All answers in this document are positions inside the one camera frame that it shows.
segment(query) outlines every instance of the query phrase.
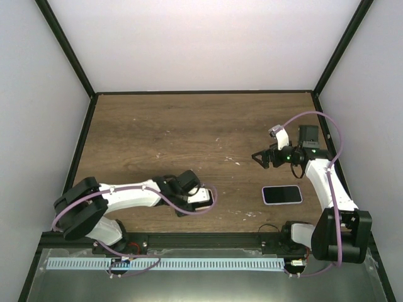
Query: cable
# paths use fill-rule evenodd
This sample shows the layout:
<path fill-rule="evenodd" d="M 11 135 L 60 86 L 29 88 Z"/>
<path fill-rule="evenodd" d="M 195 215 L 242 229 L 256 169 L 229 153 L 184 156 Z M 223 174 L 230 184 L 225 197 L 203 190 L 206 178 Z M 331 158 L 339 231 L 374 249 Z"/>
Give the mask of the cable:
<path fill-rule="evenodd" d="M 130 276 L 135 276 L 135 275 L 142 274 L 143 272 L 148 272 L 148 271 L 151 270 L 153 267 L 157 266 L 158 263 L 161 262 L 161 258 L 160 258 L 160 257 L 155 257 L 155 256 L 153 256 L 153 255 L 123 254 L 123 253 L 117 252 L 116 250 L 111 249 L 109 246 L 107 246 L 107 245 L 106 245 L 105 243 L 103 243 L 102 241 L 97 240 L 97 242 L 99 243 L 100 246 L 102 246 L 102 247 L 103 247 L 105 250 L 107 250 L 109 253 L 114 254 L 114 255 L 116 255 L 116 256 L 119 256 L 119 257 L 128 257 L 128 258 L 157 258 L 157 259 L 158 259 L 157 261 L 155 261 L 155 262 L 154 262 L 152 265 L 150 265 L 149 267 L 146 267 L 145 269 L 142 269 L 141 271 L 134 272 L 134 273 L 132 273 L 132 274 L 124 274 L 124 275 L 121 275 L 122 277 L 130 277 Z M 118 262 L 112 263 L 112 264 L 109 266 L 109 269 L 108 269 L 108 272 L 109 272 L 109 275 L 110 275 L 110 276 L 113 275 L 113 274 L 112 274 L 112 271 L 111 271 L 111 270 L 113 269 L 113 267 L 114 267 L 115 265 L 119 264 L 119 263 L 126 263 L 126 262 L 124 262 L 124 261 L 118 261 Z"/>
<path fill-rule="evenodd" d="M 289 275 L 290 277 L 306 278 L 306 277 L 314 277 L 314 276 L 318 276 L 320 274 L 323 274 L 324 272 L 327 272 L 329 269 L 331 269 L 334 266 L 335 266 L 334 263 L 330 263 L 327 267 L 325 267 L 324 269 L 321 269 L 320 271 L 313 272 L 311 274 L 305 274 L 305 275 L 293 275 L 290 272 L 288 272 L 286 269 L 284 269 L 284 272 L 287 275 Z"/>
<path fill-rule="evenodd" d="M 297 178 L 297 179 L 303 178 L 303 176 L 305 175 L 304 171 L 302 171 L 301 175 L 298 176 L 294 171 L 294 165 L 291 163 L 290 166 L 291 166 L 292 175 L 294 175 L 295 178 Z"/>
<path fill-rule="evenodd" d="M 90 200 L 91 198 L 97 197 L 99 195 L 103 195 L 103 194 L 113 194 L 113 193 L 117 193 L 120 191 L 127 191 L 127 190 L 146 190 L 146 191 L 151 191 L 153 193 L 156 193 L 162 200 L 164 200 L 168 205 L 170 205 L 171 207 L 173 207 L 176 211 L 182 213 L 182 214 L 186 214 L 186 215 L 202 215 L 205 214 L 209 211 L 211 211 L 211 209 L 217 204 L 217 200 L 218 200 L 218 192 L 217 192 L 217 188 L 213 185 L 207 185 L 207 187 L 211 188 L 213 190 L 213 204 L 211 205 L 211 207 L 205 209 L 205 210 L 201 210 L 201 211 L 197 211 L 197 212 L 190 212 L 190 211 L 186 211 L 186 210 L 182 210 L 180 207 L 176 206 L 174 203 L 172 203 L 172 201 L 170 201 L 169 199 L 167 199 L 167 197 L 165 197 L 163 194 L 161 194 L 159 191 L 151 188 L 151 187 L 146 187 L 146 186 L 127 186 L 127 187 L 115 187 L 113 188 L 113 190 L 111 191 L 110 189 L 108 190 L 103 190 L 103 191 L 98 191 L 95 193 L 91 193 L 87 196 L 84 196 L 78 200 L 76 200 L 75 202 L 71 203 L 69 206 L 66 206 L 66 208 L 64 210 L 62 210 L 53 220 L 52 222 L 52 229 L 55 231 L 60 231 L 60 229 L 56 226 L 57 222 L 71 209 L 73 209 L 75 206 L 77 206 L 80 203 L 83 203 L 87 200 Z"/>
<path fill-rule="evenodd" d="M 277 232 L 281 233 L 281 232 L 280 232 L 280 229 L 279 229 L 277 226 L 272 225 L 271 223 L 265 223 L 264 225 L 261 225 L 261 226 L 259 227 L 259 229 L 258 229 L 258 233 L 259 233 L 260 229 L 261 229 L 262 227 L 264 227 L 265 225 L 268 225 L 269 227 L 275 228 L 275 229 L 277 230 Z"/>
<path fill-rule="evenodd" d="M 141 253 L 141 248 L 140 248 L 140 246 L 139 246 L 137 243 L 135 243 L 135 242 L 129 242 L 127 245 L 128 245 L 129 247 L 137 247 L 137 253 L 138 253 L 138 254 Z"/>
<path fill-rule="evenodd" d="M 87 196 L 84 196 L 84 197 L 82 197 L 82 198 L 76 200 L 75 202 L 73 202 L 73 203 L 71 203 L 69 206 L 67 206 L 64 210 L 62 210 L 62 211 L 55 217 L 55 219 L 53 220 L 53 222 L 52 222 L 52 229 L 55 230 L 55 231 L 61 231 L 61 229 L 59 229 L 59 228 L 56 226 L 57 222 L 58 222 L 68 211 L 70 211 L 71 209 L 73 209 L 73 207 L 79 205 L 80 203 L 83 203 L 83 202 L 85 202 L 85 201 L 87 201 L 87 200 L 89 200 L 89 199 L 91 199 L 91 198 L 97 197 L 97 196 L 102 195 L 102 194 L 107 194 L 107 193 L 113 194 L 114 192 L 126 191 L 126 190 L 147 190 L 147 191 L 151 191 L 151 192 L 156 193 L 156 194 L 157 194 L 159 197 L 161 197 L 168 205 L 172 206 L 172 207 L 173 207 L 174 209 L 176 209 L 178 212 L 181 212 L 181 213 L 187 214 L 187 215 L 202 215 L 202 214 L 205 214 L 205 213 L 209 212 L 209 211 L 217 204 L 217 200 L 218 200 L 217 188 L 216 188 L 215 186 L 211 185 L 211 184 L 209 184 L 209 185 L 207 185 L 207 186 L 208 186 L 209 188 L 213 189 L 213 196 L 212 196 L 213 204 L 211 205 L 211 207 L 209 207 L 209 208 L 207 208 L 207 209 L 205 209 L 205 210 L 199 211 L 199 212 L 189 212 L 189 211 L 182 210 L 181 208 L 179 208 L 179 207 L 177 207 L 175 204 L 173 204 L 169 199 L 167 199 L 167 197 L 165 197 L 163 194 L 161 194 L 160 192 L 158 192 L 158 191 L 155 190 L 155 189 L 152 189 L 151 187 L 145 187 L 145 186 L 127 186 L 127 187 L 116 187 L 116 188 L 114 188 L 113 191 L 111 191 L 111 190 L 103 190 L 103 191 L 94 192 L 94 193 L 91 193 L 91 194 L 89 194 L 89 195 L 87 195 Z M 101 242 L 101 241 L 98 241 L 98 240 L 97 240 L 97 242 L 98 242 L 105 250 L 109 251 L 109 253 L 114 254 L 114 255 L 117 255 L 117 256 L 120 256 L 120 257 L 128 257 L 128 258 L 151 258 L 151 257 L 153 257 L 153 256 L 151 256 L 151 255 L 122 254 L 122 253 L 119 253 L 119 252 L 117 252 L 117 251 L 111 249 L 109 246 L 107 246 L 105 243 L 103 243 L 103 242 Z M 161 258 L 160 258 L 160 257 L 153 257 L 153 258 L 158 258 L 158 260 L 157 260 L 155 263 L 153 263 L 151 266 L 149 266 L 149 267 L 147 267 L 147 268 L 145 268 L 145 269 L 143 269 L 143 270 L 141 270 L 141 271 L 134 272 L 133 274 L 125 274 L 124 276 L 125 276 L 125 277 L 134 276 L 134 275 L 138 275 L 138 274 L 141 274 L 141 273 L 143 273 L 143 272 L 147 272 L 147 271 L 151 270 L 153 267 L 157 266 L 158 263 L 160 263 L 160 261 L 161 261 Z M 113 276 L 112 276 L 112 273 L 111 273 L 111 270 L 112 270 L 113 266 L 115 266 L 115 265 L 117 265 L 117 264 L 112 264 L 112 265 L 109 267 L 109 269 L 108 269 L 108 272 L 109 272 L 109 274 L 110 274 L 111 277 L 113 277 Z"/>
<path fill-rule="evenodd" d="M 341 246 L 340 217 L 339 217 L 339 208 L 338 208 L 338 204 L 337 204 L 337 201 L 336 201 L 336 194 L 334 193 L 334 188 L 333 188 L 333 183 L 332 183 L 332 178 L 331 178 L 331 169 L 332 169 L 332 166 L 334 165 L 334 163 L 340 157 L 341 152 L 343 151 L 343 147 L 344 147 L 343 136 L 341 134 L 341 131 L 340 131 L 340 128 L 339 128 L 338 124 L 330 116 L 328 116 L 327 114 L 325 114 L 323 112 L 319 112 L 319 111 L 306 111 L 306 112 L 300 113 L 299 115 L 296 115 L 293 118 L 290 118 L 288 121 L 286 121 L 283 126 L 279 127 L 279 129 L 275 130 L 275 133 L 277 133 L 280 130 L 284 129 L 284 127 L 286 127 L 293 120 L 296 120 L 297 118 L 299 118 L 299 117 L 301 117 L 303 115 L 321 115 L 321 116 L 324 116 L 325 118 L 327 118 L 334 125 L 334 127 L 336 128 L 336 130 L 339 133 L 340 147 L 339 147 L 339 150 L 338 150 L 337 154 L 334 156 L 334 158 L 330 161 L 330 164 L 327 166 L 327 173 L 326 174 L 327 174 L 327 180 L 329 181 L 330 192 L 331 192 L 331 196 L 332 196 L 332 200 L 333 200 L 334 220 L 336 221 L 336 240 L 337 240 L 337 243 L 338 243 L 338 261 L 336 262 L 336 266 L 340 267 L 341 263 L 343 261 L 343 250 L 342 250 L 342 246 Z M 330 264 L 325 269 L 323 269 L 323 270 L 321 270 L 319 272 L 309 274 L 309 275 L 304 275 L 304 276 L 305 277 L 316 276 L 316 275 L 318 275 L 318 274 L 320 274 L 322 272 L 328 271 L 333 266 L 334 266 L 334 264 Z"/>

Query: wooden table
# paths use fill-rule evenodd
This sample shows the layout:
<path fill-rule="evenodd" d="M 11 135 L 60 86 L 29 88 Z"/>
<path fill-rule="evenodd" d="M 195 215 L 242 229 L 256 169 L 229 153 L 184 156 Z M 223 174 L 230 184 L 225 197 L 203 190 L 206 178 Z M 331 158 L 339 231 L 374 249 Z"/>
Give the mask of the wooden table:
<path fill-rule="evenodd" d="M 269 128 L 307 110 L 314 110 L 308 93 L 100 96 L 76 182 L 95 176 L 125 184 L 193 169 L 219 191 L 217 206 L 206 215 L 178 218 L 168 206 L 108 215 L 130 232 L 255 232 L 263 223 L 315 224 L 321 207 L 310 181 L 294 178 L 288 164 L 264 170 L 251 159 L 273 143 Z M 297 140 L 300 124 L 319 122 L 315 115 L 301 117 L 287 127 L 290 140 Z M 320 143 L 324 148 L 322 135 Z M 288 184 L 300 186 L 302 204 L 263 204 L 263 186 Z"/>

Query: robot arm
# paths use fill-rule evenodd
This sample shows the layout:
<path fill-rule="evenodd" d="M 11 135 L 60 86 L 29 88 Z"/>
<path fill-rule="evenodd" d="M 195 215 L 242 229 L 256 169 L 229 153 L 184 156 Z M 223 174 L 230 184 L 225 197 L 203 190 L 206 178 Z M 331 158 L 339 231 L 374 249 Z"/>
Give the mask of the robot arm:
<path fill-rule="evenodd" d="M 322 216 L 316 226 L 308 223 L 288 221 L 285 229 L 290 240 L 307 246 L 318 260 L 336 261 L 338 258 L 336 242 L 336 221 L 327 170 L 331 155 L 319 148 L 319 127 L 299 126 L 298 145 L 292 146 L 285 129 L 275 126 L 270 135 L 277 143 L 269 149 L 252 155 L 252 158 L 267 169 L 289 163 L 291 167 L 301 165 L 302 176 L 306 174 L 312 182 L 321 203 Z M 331 180 L 337 198 L 339 217 L 342 227 L 350 232 L 342 232 L 343 262 L 362 263 L 370 238 L 372 219 L 367 211 L 360 211 L 348 196 L 341 184 L 334 167 L 331 168 Z"/>
<path fill-rule="evenodd" d="M 115 192 L 128 186 L 138 187 L 138 189 Z M 95 192 L 106 191 L 106 193 L 69 210 L 59 220 L 57 226 L 63 231 L 66 240 L 89 237 L 109 246 L 115 245 L 116 250 L 124 249 L 126 231 L 122 223 L 107 219 L 103 215 L 134 206 L 151 207 L 166 204 L 160 195 L 150 189 L 185 211 L 195 212 L 213 205 L 211 190 L 201 187 L 199 179 L 191 170 L 185 171 L 178 177 L 153 177 L 138 184 L 99 184 L 94 177 L 87 177 L 54 203 L 57 215 L 83 196 Z M 179 211 L 176 211 L 176 214 L 184 216 Z"/>

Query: smartphone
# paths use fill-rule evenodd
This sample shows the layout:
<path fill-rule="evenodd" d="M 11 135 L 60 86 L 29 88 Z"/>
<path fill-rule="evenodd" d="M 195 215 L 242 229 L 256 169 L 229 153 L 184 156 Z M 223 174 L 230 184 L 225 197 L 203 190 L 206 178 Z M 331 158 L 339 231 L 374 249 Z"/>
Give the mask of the smartphone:
<path fill-rule="evenodd" d="M 262 195 L 263 202 L 267 206 L 302 202 L 301 190 L 298 186 L 263 187 Z"/>

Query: black metal frame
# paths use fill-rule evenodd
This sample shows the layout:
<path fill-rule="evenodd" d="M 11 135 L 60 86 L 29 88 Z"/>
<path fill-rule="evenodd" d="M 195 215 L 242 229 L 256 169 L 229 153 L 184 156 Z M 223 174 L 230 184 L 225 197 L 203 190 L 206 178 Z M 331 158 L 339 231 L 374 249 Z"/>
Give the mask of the black metal frame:
<path fill-rule="evenodd" d="M 47 2 L 47 0 L 35 0 L 40 8 L 42 14 L 44 15 L 49 27 L 52 29 L 57 41 L 62 47 L 66 57 L 72 65 L 72 68 L 76 72 L 79 80 L 81 81 L 83 87 L 85 88 L 88 96 L 91 101 L 88 107 L 87 115 L 84 121 L 84 125 L 81 130 L 81 134 L 79 137 L 79 141 L 77 143 L 77 148 L 74 153 L 74 157 L 72 160 L 72 164 L 69 170 L 69 174 L 66 180 L 66 184 L 64 187 L 64 192 L 70 189 L 73 185 L 74 178 L 76 176 L 77 168 L 79 165 L 79 161 L 81 158 L 81 154 L 84 148 L 84 144 L 86 141 L 86 137 L 89 131 L 89 127 L 91 125 L 91 120 L 93 118 L 93 114 L 95 111 L 96 102 L 98 100 L 98 96 L 105 94 L 235 94 L 235 93 L 301 93 L 307 92 L 312 96 L 312 101 L 317 111 L 322 112 L 322 106 L 319 101 L 319 96 L 328 82 L 331 74 L 336 68 L 340 58 L 343 56 L 344 51 L 347 49 L 351 39 L 353 38 L 355 32 L 357 31 L 359 25 L 363 21 L 363 18 L 366 15 L 366 12 L 370 9 L 370 6 L 373 0 L 361 0 L 359 6 L 355 14 L 353 15 L 349 25 L 347 26 L 346 31 L 344 32 L 340 42 L 338 43 L 329 63 L 327 64 L 325 70 L 323 71 L 321 78 L 319 79 L 315 89 L 312 91 L 310 89 L 307 90 L 270 90 L 270 91 L 159 91 L 159 92 L 98 92 L 95 93 L 92 88 L 87 76 L 85 75 L 84 70 L 82 69 L 67 37 L 64 35 L 64 32 L 57 21 L 52 9 Z M 336 154 L 336 149 L 334 146 L 334 142 L 332 140 L 331 134 L 329 132 L 329 127 L 326 123 L 325 118 L 322 116 L 318 117 L 320 126 L 322 128 L 322 132 L 324 134 L 324 139 L 326 142 L 326 146 L 329 149 L 330 153 L 333 155 Z M 343 171 L 341 168 L 341 164 L 339 161 L 336 162 L 336 172 L 340 178 L 341 183 L 343 184 L 345 190 L 349 193 L 346 179 L 344 178 Z M 155 248 L 161 247 L 193 247 L 193 248 L 209 248 L 209 247 L 217 247 L 217 244 L 222 244 L 222 247 L 227 248 L 260 248 L 263 249 L 262 242 L 270 241 L 273 239 L 273 234 L 277 233 L 131 233 L 132 236 L 140 236 L 147 238 L 149 243 L 149 248 L 154 246 Z M 33 278 L 35 272 L 37 270 L 37 265 L 40 259 L 40 255 L 43 249 L 91 249 L 93 247 L 93 240 L 88 238 L 84 238 L 82 240 L 78 240 L 76 242 L 66 242 L 63 237 L 54 232 L 45 232 L 42 234 L 37 251 L 34 255 L 33 262 L 31 264 L 28 276 L 23 286 L 23 290 L 21 292 L 20 298 L 18 301 L 26 301 L 28 298 L 30 288 L 33 282 Z M 370 239 L 369 248 L 372 253 L 372 257 L 378 263 L 378 274 L 380 276 L 380 280 L 382 282 L 383 289 L 387 296 L 388 301 L 396 301 L 392 288 L 390 287 L 390 283 L 388 277 L 386 275 L 385 269 L 383 267 L 381 258 L 378 253 L 377 246 L 373 237 Z M 279 256 L 289 257 L 287 254 L 279 254 Z"/>

